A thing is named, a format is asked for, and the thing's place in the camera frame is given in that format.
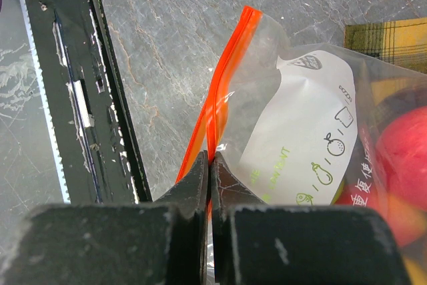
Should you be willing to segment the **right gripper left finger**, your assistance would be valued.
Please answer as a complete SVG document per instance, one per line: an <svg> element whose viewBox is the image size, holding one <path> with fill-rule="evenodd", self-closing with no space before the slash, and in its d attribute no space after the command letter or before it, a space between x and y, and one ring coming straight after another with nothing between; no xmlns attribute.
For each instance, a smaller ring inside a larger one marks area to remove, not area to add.
<svg viewBox="0 0 427 285"><path fill-rule="evenodd" d="M166 284L205 284L208 170L207 152L198 153L190 171L156 201L172 215Z"/></svg>

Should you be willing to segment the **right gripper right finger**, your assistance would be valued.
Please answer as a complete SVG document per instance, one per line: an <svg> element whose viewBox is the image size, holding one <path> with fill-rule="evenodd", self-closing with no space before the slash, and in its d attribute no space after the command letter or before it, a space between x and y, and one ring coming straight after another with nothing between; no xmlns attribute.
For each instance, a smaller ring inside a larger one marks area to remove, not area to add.
<svg viewBox="0 0 427 285"><path fill-rule="evenodd" d="M219 152L210 166L210 179L216 281L265 283L266 204L232 174Z"/></svg>

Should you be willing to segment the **clear zip top bag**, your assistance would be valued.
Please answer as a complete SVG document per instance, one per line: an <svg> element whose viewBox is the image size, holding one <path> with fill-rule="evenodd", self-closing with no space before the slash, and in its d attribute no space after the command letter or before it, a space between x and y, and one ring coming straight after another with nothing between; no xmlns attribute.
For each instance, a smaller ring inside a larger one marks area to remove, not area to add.
<svg viewBox="0 0 427 285"><path fill-rule="evenodd" d="M244 7L178 176L200 151L209 166L219 152L266 204L263 284L425 284L426 234L399 247L377 211L334 204L350 186L403 200L380 176L376 143L419 107L423 73L327 43L292 47L277 21Z"/></svg>

